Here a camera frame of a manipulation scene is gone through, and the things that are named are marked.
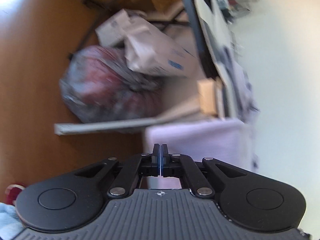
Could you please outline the grey metal bed rail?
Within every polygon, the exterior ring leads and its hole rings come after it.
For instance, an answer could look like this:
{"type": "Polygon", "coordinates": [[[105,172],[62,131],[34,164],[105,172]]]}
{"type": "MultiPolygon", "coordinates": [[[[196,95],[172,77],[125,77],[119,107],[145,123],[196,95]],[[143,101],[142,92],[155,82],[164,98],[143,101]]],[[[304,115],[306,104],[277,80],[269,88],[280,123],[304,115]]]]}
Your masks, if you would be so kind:
{"type": "Polygon", "coordinates": [[[200,112],[200,107],[193,102],[176,105],[153,118],[119,120],[111,122],[96,122],[90,124],[63,123],[54,125],[54,133],[58,136],[79,135],[105,132],[132,132],[149,126],[171,122],[196,121],[207,119],[209,116],[200,112]]]}

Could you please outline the grey plastic garbage bag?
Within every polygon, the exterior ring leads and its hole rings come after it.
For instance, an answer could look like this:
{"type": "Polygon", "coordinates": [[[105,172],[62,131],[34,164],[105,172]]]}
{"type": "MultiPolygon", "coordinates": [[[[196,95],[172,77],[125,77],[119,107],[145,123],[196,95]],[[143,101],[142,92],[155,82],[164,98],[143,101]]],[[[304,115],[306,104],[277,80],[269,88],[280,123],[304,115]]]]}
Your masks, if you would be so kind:
{"type": "Polygon", "coordinates": [[[77,51],[59,85],[64,103],[83,123],[150,118],[162,110],[163,79],[130,70],[119,48],[77,51]]]}

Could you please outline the lavender ribbed pajama garment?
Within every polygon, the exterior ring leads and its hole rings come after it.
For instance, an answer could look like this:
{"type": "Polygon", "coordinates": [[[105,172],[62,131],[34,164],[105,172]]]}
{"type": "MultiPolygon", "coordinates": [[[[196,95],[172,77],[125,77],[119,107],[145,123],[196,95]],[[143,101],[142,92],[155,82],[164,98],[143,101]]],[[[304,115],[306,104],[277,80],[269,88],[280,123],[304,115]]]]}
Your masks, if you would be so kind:
{"type": "Polygon", "coordinates": [[[194,161],[212,157],[255,172],[255,131],[239,119],[206,119],[150,126],[145,130],[144,147],[166,144],[169,153],[185,154],[194,161]]]}

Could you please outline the cardboard box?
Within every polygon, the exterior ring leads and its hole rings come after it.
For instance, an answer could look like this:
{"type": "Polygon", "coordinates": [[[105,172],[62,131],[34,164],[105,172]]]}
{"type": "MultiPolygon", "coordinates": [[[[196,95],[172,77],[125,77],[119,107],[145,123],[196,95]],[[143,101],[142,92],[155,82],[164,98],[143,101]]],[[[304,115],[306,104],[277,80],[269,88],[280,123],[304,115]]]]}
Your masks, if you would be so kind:
{"type": "Polygon", "coordinates": [[[215,81],[202,79],[197,82],[200,110],[205,115],[217,116],[215,81]]]}

